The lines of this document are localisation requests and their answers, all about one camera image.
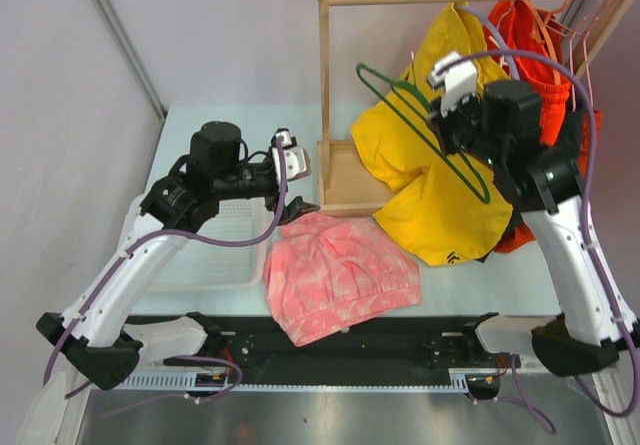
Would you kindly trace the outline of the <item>pink patterned shorts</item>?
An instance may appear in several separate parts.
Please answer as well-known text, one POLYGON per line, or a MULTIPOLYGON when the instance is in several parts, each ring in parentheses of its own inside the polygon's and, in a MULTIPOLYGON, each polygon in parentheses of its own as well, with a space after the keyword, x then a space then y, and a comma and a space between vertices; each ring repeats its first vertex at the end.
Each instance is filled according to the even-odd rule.
POLYGON ((314 212, 283 226, 263 280, 272 318, 296 347, 422 302, 419 266, 366 218, 314 212))

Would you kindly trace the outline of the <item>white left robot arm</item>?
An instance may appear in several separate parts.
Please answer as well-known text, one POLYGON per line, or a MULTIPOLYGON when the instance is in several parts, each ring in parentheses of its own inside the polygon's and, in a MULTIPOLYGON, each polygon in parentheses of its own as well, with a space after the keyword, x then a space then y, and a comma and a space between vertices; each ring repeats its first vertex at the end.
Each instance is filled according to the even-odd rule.
POLYGON ((61 313, 47 312, 37 331, 52 345, 42 381, 59 356, 103 391, 122 384, 139 366, 176 358, 207 365, 221 352, 215 324, 200 313, 151 325, 127 319, 166 264, 188 242, 248 248, 310 211, 301 197, 285 201, 288 184, 309 176, 307 150, 279 128, 265 151, 248 152, 238 126, 210 121, 192 135, 187 154, 140 202, 130 231, 88 289, 61 313), (267 229, 245 240, 200 235, 224 201, 261 199, 273 215, 267 229))

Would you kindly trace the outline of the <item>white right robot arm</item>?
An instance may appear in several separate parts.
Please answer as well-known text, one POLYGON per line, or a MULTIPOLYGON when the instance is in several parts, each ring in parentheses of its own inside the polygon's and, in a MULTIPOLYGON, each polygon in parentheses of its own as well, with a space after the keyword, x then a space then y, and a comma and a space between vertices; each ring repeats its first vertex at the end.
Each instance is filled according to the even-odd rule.
POLYGON ((555 317, 487 315, 461 341, 463 358, 484 366, 497 353, 529 355, 559 377, 613 365, 626 347, 624 332, 639 344, 639 321, 619 293, 606 293, 612 277, 589 255, 583 178, 570 153, 541 143, 540 96, 516 80, 494 81, 481 94, 467 81, 441 89, 430 127, 443 153, 491 168, 494 186, 542 251, 561 310, 555 317))

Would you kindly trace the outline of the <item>green wire hanger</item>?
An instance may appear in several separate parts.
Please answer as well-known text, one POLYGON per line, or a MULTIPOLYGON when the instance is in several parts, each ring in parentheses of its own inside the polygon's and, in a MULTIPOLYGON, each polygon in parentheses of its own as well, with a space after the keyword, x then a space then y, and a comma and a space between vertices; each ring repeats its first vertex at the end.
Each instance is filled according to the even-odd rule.
POLYGON ((409 127, 436 154, 436 156, 446 164, 446 166, 457 176, 459 180, 462 181, 462 183, 481 203, 488 205, 491 202, 491 193, 487 183, 481 176, 480 172, 472 165, 469 158, 462 152, 457 152, 457 155, 461 157, 463 164, 477 180, 478 187, 474 186, 461 169, 444 154, 443 148, 440 145, 436 145, 432 139, 428 138, 427 135, 419 129, 404 112, 394 105, 379 89, 374 87, 372 83, 364 77, 364 73, 368 73, 388 85, 390 92, 424 123, 425 129, 428 129, 431 124, 429 113, 432 111, 432 108, 427 98, 415 84, 406 80, 392 79, 365 63, 358 63, 355 67, 355 72, 361 83, 389 109, 391 109, 394 114, 399 117, 405 125, 409 127))

